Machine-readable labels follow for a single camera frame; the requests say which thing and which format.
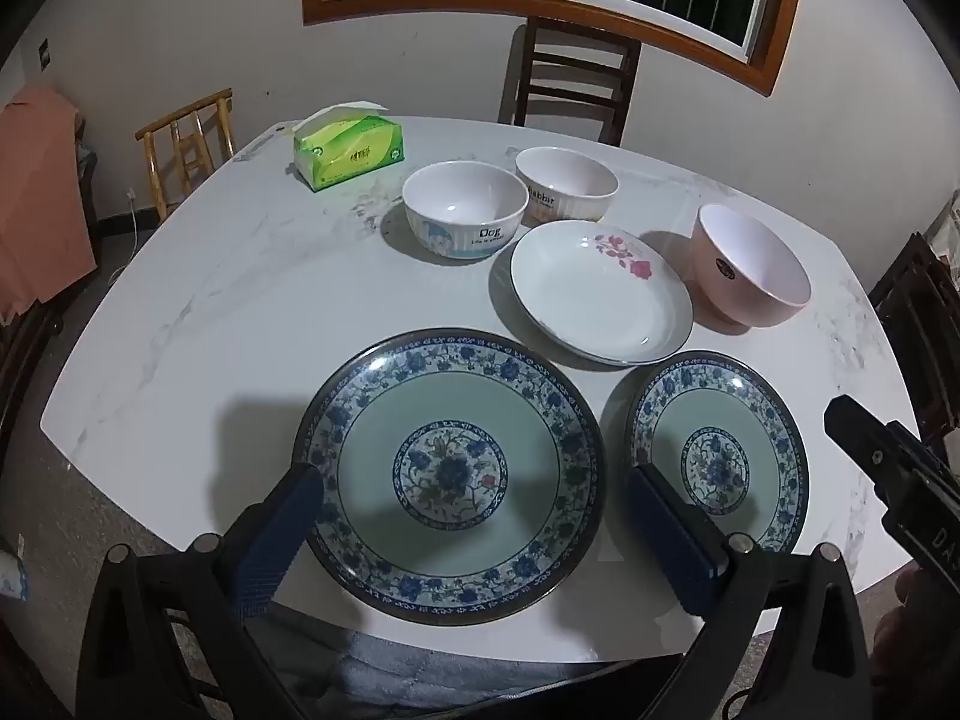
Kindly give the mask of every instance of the wall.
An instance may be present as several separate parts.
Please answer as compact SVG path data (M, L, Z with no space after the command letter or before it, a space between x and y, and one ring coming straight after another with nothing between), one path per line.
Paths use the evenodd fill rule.
M20 91L23 80L23 59L20 56L20 44L17 44L0 68L0 108L9 103Z
M96 202L110 215L126 210L128 186L139 204L149 197L133 132L227 85L241 143L354 98L495 121L521 23L430 13L304 28L299 0L49 0L23 56L37 76L35 47L49 38L42 79L88 116ZM623 146L795 215L836 240L869 287L957 185L960 94L900 0L800 0L771 98L645 47Z

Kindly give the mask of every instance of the plate rim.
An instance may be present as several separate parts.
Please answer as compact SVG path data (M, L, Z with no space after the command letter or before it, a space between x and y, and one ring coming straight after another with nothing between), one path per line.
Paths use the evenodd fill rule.
M680 282L680 284L683 284L683 291L685 292L685 295L686 295L686 302L690 307L690 322L689 322L689 327L686 329L686 334L683 337L683 341L681 341L680 344L675 349L668 351L664 355L661 355L659 357L654 357L651 359L643 359L643 360L637 360L637 359L621 360L616 357L604 357L603 355L594 354L593 352L589 352L589 351L586 351L585 349L579 348L579 346L575 346L573 343L570 343L570 341L567 341L565 338L561 338L560 335L558 335L551 328L547 327L543 322L541 322L534 315L534 313L530 310L530 307L527 306L522 296L520 295L520 290L517 290L517 279L515 279L514 277L515 255L517 255L517 250L523 245L523 242L526 241L527 238L529 238L531 235L534 235L536 231L538 231L539 229L542 229L549 224L565 224L565 223L588 224L592 226L594 229L605 228L607 230L616 230L617 233L623 234L624 236L626 236L626 238L630 239L632 242L636 242L637 244L640 244L642 247L646 247L648 248L648 250L651 250L651 252L653 252L656 256L659 257L659 259L662 261L662 264L666 266L666 269L668 269L670 272L672 272L672 274L674 274L677 277L677 280ZM529 317L531 322L536 324L536 326L539 327L539 329L544 331L544 333L546 333L546 335L549 336L549 338L552 338L553 341L560 343L561 346L563 346L566 349L569 349L574 354L580 355L581 357L585 357L587 360L593 360L594 362L603 362L605 365L615 365L616 367L627 367L628 365L657 365L659 362L668 360L670 357L679 353L680 350L683 349L683 346L685 345L685 343L690 340L690 336L693 334L693 326L694 324L696 324L693 317L693 298L690 296L690 290L686 286L685 281L682 278L680 278L680 274L678 274L678 272L675 271L675 269L673 269L673 266L668 261L666 261L666 258L664 257L664 255L656 251L654 247L651 247L651 245L645 244L642 240L640 240L640 238L638 238L636 235L632 234L631 232L628 232L627 230L624 230L620 227L616 227L612 224L603 224L603 223L599 223L598 221L578 220L577 218L564 218L563 220L546 221L543 224L536 225L536 227L526 232L523 235L523 237L520 238L519 241L517 241L517 243L514 245L514 248L510 252L510 286L514 290L514 295L517 297L517 302L520 303L520 306L523 308L523 312L526 314L527 317Z
M728 365L735 365L736 367L741 368L754 377L754 383L758 388L766 395L775 406L779 407L781 414L784 417L784 427L788 430L792 429L794 435L797 437L797 448L798 448L798 475L803 479L803 506L800 506L800 516L797 517L796 522L794 523L793 533L789 540L784 544L784 547L781 548L779 552L784 554L792 553L794 547L797 546L797 542L800 540L800 534L803 533L803 527L806 524L806 512L810 506L810 466L809 461L806 459L806 447L803 445L803 434L800 432L800 426L797 424L797 420L793 418L792 413L790 413L789 408L787 408L784 399L779 396L773 386L768 382L763 376L757 373L750 365L747 365L741 360L737 360L735 357L731 357L728 354L723 352L716 352L709 349L688 349L687 351L677 352L674 355L671 355L666 360L659 362L657 365L651 368L649 374L644 377L643 383L637 388L637 392L630 402L630 408L627 410L627 423L624 427L624 446L627 447L627 452L630 456L630 465L631 467L640 466L643 463L651 464L653 460L648 459L646 461L637 461L637 456L634 452L634 437L632 436L632 428L634 427L634 421L637 417L637 411L640 409L640 404L643 402L643 396L645 396L648 389L650 389L651 382L656 379L656 375L664 370L664 368L669 367L669 365L674 365L675 362L683 362L683 360L696 359L697 357L707 357L714 360L719 360Z
M337 562L330 560L328 555L326 555L325 549L320 546L320 538L315 533L315 529L311 528L310 533L307 535L306 541L310 546L311 552L313 552L314 557L320 562L320 565L330 576L333 577L337 584L342 586L347 592L350 593L354 598L361 601L364 604L369 605L372 608L375 608L382 613L388 614L392 617L398 619L406 620L408 622L421 623L425 625L433 626L443 626L443 627L454 627L454 626L468 626L468 625L478 625L486 622L493 622L494 620L499 620L504 617L509 617L512 614L516 614L518 611L522 611L525 608L533 605L537 601L544 598L547 594L552 592L556 587L566 579L576 567L583 561L585 555L590 546L596 538L597 531L600 528L600 522L603 519L604 509L606 507L606 498L607 498L607 452L606 446L603 441L603 432L600 430L600 424L594 415L593 410L587 404L587 400L584 399L584 396L580 393L579 389L573 385L573 382L563 374L560 369L544 357L544 355L539 354L534 349L531 349L527 346L524 346L519 341L515 341L512 338L506 338L500 336L497 333L491 333L486 330L477 330L469 327L430 327L430 328L421 328L418 330L409 330L404 333L398 333L389 338L383 338L382 341L373 343L372 346L367 347L363 351L355 354L347 362L344 362L340 365L337 370L328 376L328 379L323 382L323 386L318 389L317 393L310 400L310 404L304 410L304 416L301 418L301 423L299 423L298 429L296 429L296 438L294 440L293 447L293 463L297 461L303 461L308 458L308 453L310 445L306 441L307 433L310 433L312 436L312 429L315 427L311 423L314 419L314 410L315 406L318 406L323 399L330 394L330 391L336 388L341 383L341 380L349 372L351 372L357 365L360 365L366 358L371 356L376 356L382 354L393 346L402 346L403 343L412 343L413 341L425 341L429 338L441 338L445 336L461 337L461 338L478 338L482 341L491 341L492 343L497 343L500 346L509 348L511 351L520 353L525 357L530 358L536 364L543 367L551 376L555 378L557 383L562 385L569 393L570 397L580 409L580 412L584 418L584 427L586 427L590 432L592 432L594 437L594 446L595 446L595 464L596 464L596 493L593 500L593 507L589 509L584 515L587 517L587 523L584 525L583 531L580 538L573 545L572 550L566 557L566 559L549 574L546 579L542 581L537 581L536 583L528 584L524 589L520 591L520 594L517 597L512 598L512 600L505 603L500 603L494 605L492 608L487 608L486 610L475 610L475 611L450 611L450 613L443 613L442 611L420 611L415 608L405 608L404 605L400 605L396 601L384 601L380 598L373 595L366 587L363 587L360 583L352 583L342 576L341 572L338 570Z

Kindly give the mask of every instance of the chair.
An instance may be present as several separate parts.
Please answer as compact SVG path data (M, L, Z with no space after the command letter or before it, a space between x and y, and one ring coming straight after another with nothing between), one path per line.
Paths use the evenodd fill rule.
M558 55L536 50L536 36L541 29L551 32L560 32L575 35L587 40L597 41L622 50L623 59L619 67L589 62L573 56ZM606 123L600 135L601 143L619 146L623 138L623 127L627 122L627 111L630 109L630 97L634 91L634 82L637 79L637 64L640 63L640 48L642 43L632 38L606 32L603 29L593 29L589 26L575 25L556 19L532 17L527 20L526 35L523 40L523 55L520 64L520 85L517 87L517 108L515 108L514 124L523 127L527 117L527 105L530 95L540 95L560 100L574 100L576 103L598 105L613 111L611 119ZM563 89L555 86L542 86L531 83L534 63L575 68L593 76L613 81L611 96L592 95L573 89Z
M157 213L160 215L160 223L164 223L171 211L179 205L179 202L167 202L163 195L163 182L160 180L160 169L157 167L157 144L154 135L165 127L170 127L170 140L174 148L174 162L176 163L176 172L181 179L181 185L184 187L184 199L193 191L192 173L194 170L202 170L204 177L213 173L213 159L210 157L210 148L203 136L203 124L200 122L200 111L203 108L216 106L217 124L219 125L223 137L224 153L227 159L232 158L234 153L233 130L230 127L229 103L233 97L232 89L222 89L212 95L197 100L195 103L185 105L162 119L157 119L147 127L136 132L138 141L143 141L143 151L147 155L147 171L150 173L150 193L154 196L154 205L157 206ZM189 134L182 134L179 129L181 119L192 119L194 131ZM196 157L187 161L187 153L193 148Z

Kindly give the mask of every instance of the window frame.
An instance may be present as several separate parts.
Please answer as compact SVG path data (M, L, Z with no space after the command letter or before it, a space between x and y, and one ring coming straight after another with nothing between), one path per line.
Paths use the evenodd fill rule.
M466 11L541 16L638 39L720 71L769 97L776 85L799 0L755 0L745 46L645 5L609 0L301 0L304 25L383 13Z

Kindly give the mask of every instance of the white cable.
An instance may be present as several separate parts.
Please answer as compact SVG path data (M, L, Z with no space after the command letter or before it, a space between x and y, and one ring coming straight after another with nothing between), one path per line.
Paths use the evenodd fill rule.
M120 274L127 268L131 262L133 262L133 255L136 255L136 211L133 210L133 201L136 199L136 194L133 194L133 190L127 192L127 199L130 201L130 218L133 220L133 251L130 253L130 259L127 260L126 265L121 265L119 268L110 274L109 279L107 279L107 286L112 287L113 282L119 278Z

